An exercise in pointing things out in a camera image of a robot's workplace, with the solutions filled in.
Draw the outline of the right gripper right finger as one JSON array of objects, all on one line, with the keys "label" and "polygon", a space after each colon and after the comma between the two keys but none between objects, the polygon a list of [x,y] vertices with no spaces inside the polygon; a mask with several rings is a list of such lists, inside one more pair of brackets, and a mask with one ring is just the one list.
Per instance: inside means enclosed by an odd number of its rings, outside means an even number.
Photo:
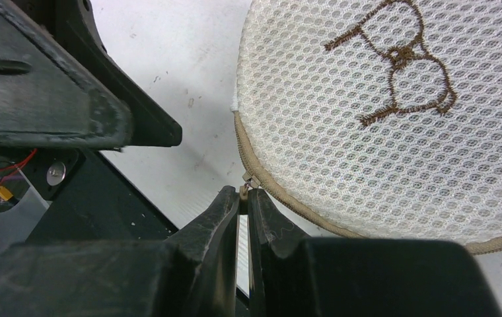
[{"label": "right gripper right finger", "polygon": [[440,240],[312,237],[248,194],[252,316],[500,316],[475,259]]}]

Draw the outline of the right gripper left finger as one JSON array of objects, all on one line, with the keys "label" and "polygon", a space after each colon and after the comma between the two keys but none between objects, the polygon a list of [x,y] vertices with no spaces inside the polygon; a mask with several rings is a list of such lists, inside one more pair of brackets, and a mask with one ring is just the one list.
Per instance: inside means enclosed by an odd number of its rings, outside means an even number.
[{"label": "right gripper left finger", "polygon": [[234,316],[239,203],[225,186],[163,241],[12,246],[0,255],[0,316]]}]

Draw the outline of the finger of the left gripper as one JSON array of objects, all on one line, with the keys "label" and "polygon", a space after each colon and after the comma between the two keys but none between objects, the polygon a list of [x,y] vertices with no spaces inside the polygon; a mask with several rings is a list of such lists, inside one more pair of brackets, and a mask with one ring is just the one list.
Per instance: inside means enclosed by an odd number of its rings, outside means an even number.
[{"label": "finger of the left gripper", "polygon": [[129,143],[129,108],[10,1],[0,1],[0,147]]},{"label": "finger of the left gripper", "polygon": [[182,127],[107,54],[93,12],[90,1],[56,1],[57,42],[128,106],[133,117],[130,145],[178,146],[182,142]]}]

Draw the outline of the round white mesh laundry bag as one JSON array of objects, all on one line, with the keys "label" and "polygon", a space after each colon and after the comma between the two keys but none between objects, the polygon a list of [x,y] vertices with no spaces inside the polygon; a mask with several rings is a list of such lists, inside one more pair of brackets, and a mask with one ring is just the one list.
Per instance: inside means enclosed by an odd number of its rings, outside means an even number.
[{"label": "round white mesh laundry bag", "polygon": [[244,181],[334,234],[502,251],[502,1],[253,1]]}]

